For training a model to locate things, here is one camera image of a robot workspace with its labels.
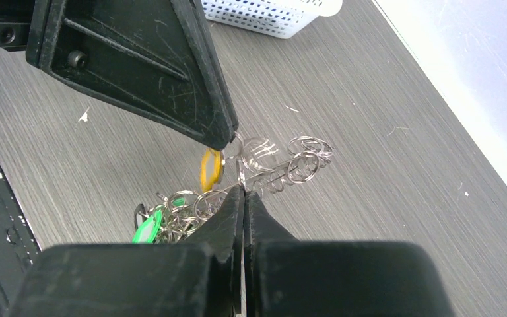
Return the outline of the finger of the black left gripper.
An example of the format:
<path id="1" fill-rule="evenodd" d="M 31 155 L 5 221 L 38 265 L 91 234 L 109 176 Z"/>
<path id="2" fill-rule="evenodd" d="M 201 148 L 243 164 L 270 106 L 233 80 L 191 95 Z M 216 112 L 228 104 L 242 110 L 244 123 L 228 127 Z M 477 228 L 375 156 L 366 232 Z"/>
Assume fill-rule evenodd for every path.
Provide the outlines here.
<path id="1" fill-rule="evenodd" d="M 37 1 L 26 60 L 212 149 L 238 117 L 200 1 Z"/>

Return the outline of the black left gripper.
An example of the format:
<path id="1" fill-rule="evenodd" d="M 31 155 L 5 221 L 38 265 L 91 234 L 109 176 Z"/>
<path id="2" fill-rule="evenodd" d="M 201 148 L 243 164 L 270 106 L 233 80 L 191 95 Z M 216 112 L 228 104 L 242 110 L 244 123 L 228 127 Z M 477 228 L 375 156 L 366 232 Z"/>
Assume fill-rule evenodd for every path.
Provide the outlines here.
<path id="1" fill-rule="evenodd" d="M 51 1 L 0 1 L 0 48 L 24 51 L 26 61 L 36 68 L 51 67 L 45 52 L 46 26 Z"/>

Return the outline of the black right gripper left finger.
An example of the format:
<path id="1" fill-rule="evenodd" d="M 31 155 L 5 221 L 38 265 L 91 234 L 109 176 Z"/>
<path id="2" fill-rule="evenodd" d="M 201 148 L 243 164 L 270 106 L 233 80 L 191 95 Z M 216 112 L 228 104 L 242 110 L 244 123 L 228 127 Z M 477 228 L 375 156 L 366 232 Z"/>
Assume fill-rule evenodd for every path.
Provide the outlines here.
<path id="1" fill-rule="evenodd" d="M 235 316 L 245 191 L 175 244 L 64 244 L 28 270 L 9 316 Z"/>

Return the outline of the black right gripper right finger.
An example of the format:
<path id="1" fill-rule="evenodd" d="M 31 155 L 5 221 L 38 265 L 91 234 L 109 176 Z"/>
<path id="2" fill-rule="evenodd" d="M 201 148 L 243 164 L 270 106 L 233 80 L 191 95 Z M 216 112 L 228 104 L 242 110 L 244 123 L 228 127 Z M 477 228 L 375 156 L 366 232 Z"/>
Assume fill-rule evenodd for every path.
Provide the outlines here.
<path id="1" fill-rule="evenodd" d="M 403 241 L 300 240 L 257 194 L 244 206 L 248 316 L 453 316 L 431 257 Z"/>

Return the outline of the large metal keyring with rings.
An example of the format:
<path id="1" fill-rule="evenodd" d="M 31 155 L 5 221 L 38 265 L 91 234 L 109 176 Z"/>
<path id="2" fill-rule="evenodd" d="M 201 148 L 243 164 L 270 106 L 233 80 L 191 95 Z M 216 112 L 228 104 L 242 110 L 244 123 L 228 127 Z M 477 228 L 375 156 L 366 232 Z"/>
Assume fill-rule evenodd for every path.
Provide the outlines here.
<path id="1" fill-rule="evenodd" d="M 242 185 L 246 191 L 263 194 L 282 192 L 287 186 L 309 182 L 320 169 L 331 162 L 333 147 L 323 139 L 301 135 L 291 139 L 287 144 L 288 157 L 277 158 L 280 149 L 270 139 L 237 136 L 237 151 L 227 156 L 224 153 L 225 165 L 236 166 L 236 185 Z M 174 228 L 191 236 L 220 209 L 226 198 L 229 187 L 217 188 L 216 184 L 208 192 L 180 190 L 172 195 L 159 194 L 159 204 L 167 199 L 167 211 L 174 213 L 168 216 L 178 220 Z"/>

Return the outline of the yellow key tag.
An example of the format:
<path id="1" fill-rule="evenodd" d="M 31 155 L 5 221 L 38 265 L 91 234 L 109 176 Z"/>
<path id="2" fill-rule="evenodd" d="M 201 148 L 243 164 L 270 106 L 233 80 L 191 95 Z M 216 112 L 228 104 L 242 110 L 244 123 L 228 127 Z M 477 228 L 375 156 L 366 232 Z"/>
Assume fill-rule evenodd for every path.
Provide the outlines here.
<path id="1" fill-rule="evenodd" d="M 219 184 L 224 174 L 224 153 L 208 148 L 201 159 L 200 184 L 201 191 L 208 192 Z"/>

